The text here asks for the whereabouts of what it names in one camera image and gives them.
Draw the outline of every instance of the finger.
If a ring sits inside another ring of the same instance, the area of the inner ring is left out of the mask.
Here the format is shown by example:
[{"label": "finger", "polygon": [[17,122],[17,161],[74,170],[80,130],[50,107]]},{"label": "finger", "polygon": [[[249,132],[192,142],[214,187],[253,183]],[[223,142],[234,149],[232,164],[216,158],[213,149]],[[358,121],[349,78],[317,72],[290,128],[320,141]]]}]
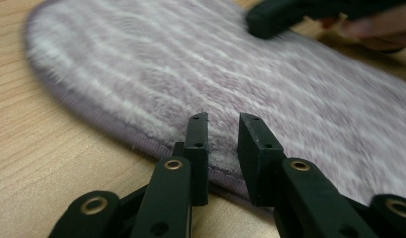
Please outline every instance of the finger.
[{"label": "finger", "polygon": [[323,29],[330,28],[337,21],[338,21],[337,17],[326,17],[326,18],[320,19],[321,27]]},{"label": "finger", "polygon": [[388,42],[398,43],[398,44],[402,44],[402,45],[406,46],[406,33],[385,36],[385,37],[381,37],[381,39],[388,41]]},{"label": "finger", "polygon": [[376,51],[388,51],[403,48],[404,45],[388,42],[379,38],[364,38],[360,40],[366,47]]},{"label": "finger", "polygon": [[406,4],[357,21],[345,21],[342,30],[347,36],[356,38],[406,32]]}]

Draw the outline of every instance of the plush rug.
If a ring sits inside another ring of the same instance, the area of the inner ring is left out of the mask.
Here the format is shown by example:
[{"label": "plush rug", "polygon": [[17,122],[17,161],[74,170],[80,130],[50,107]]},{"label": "plush rug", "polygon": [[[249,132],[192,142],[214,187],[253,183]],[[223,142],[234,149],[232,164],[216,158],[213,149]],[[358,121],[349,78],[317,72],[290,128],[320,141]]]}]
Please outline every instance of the plush rug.
[{"label": "plush rug", "polygon": [[244,15],[231,0],[48,0],[26,51],[55,98],[156,159],[208,112],[209,179],[227,197],[247,198],[239,112],[342,194],[406,197],[406,83],[290,31],[254,38]]}]

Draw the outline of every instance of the screw hole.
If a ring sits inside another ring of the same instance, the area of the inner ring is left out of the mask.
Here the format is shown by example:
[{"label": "screw hole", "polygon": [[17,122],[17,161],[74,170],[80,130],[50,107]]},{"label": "screw hole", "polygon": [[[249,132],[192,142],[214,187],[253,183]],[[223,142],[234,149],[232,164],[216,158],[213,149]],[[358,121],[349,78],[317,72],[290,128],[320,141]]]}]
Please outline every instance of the screw hole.
[{"label": "screw hole", "polygon": [[359,237],[359,233],[357,232],[356,229],[354,229],[352,226],[349,225],[344,225],[340,230],[339,233],[341,235],[348,237],[348,238],[357,238]]},{"label": "screw hole", "polygon": [[395,214],[406,218],[406,203],[399,200],[388,199],[386,206]]},{"label": "screw hole", "polygon": [[298,171],[307,171],[310,166],[302,161],[292,161],[290,163],[290,166],[292,166],[294,169],[298,170]]},{"label": "screw hole", "polygon": [[101,196],[96,196],[86,201],[81,206],[81,212],[85,215],[94,215],[104,210],[107,206],[107,199]]},{"label": "screw hole", "polygon": [[165,222],[153,224],[150,228],[150,233],[154,236],[163,236],[168,232],[169,226]]},{"label": "screw hole", "polygon": [[182,166],[182,162],[179,160],[168,160],[165,162],[165,168],[168,170],[176,170]]}]

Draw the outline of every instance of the wood grain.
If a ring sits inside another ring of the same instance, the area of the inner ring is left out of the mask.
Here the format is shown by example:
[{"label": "wood grain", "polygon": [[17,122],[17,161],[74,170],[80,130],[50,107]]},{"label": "wood grain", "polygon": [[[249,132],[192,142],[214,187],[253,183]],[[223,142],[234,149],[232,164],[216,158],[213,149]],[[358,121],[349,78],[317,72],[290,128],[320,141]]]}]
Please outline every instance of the wood grain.
[{"label": "wood grain", "polygon": [[[71,114],[38,84],[22,33],[41,2],[0,0],[0,237],[46,237],[79,196],[109,190],[123,197],[147,184],[154,167]],[[406,51],[378,55],[314,22],[294,29],[406,79]],[[278,237],[271,219],[215,195],[209,206],[194,209],[193,230],[194,237]]]}]

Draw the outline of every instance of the wooden table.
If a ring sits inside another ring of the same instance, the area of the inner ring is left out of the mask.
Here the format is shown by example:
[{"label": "wooden table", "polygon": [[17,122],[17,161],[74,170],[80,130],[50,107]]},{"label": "wooden table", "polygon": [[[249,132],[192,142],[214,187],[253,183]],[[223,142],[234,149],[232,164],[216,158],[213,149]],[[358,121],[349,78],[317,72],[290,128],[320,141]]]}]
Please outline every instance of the wooden table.
[{"label": "wooden table", "polygon": [[[154,164],[78,119],[35,80],[22,33],[42,0],[0,0],[0,237],[45,237],[93,190],[120,197],[147,184]],[[296,31],[406,79],[406,51],[369,51],[306,21]],[[279,237],[274,221],[216,195],[193,209],[194,237]]]}]

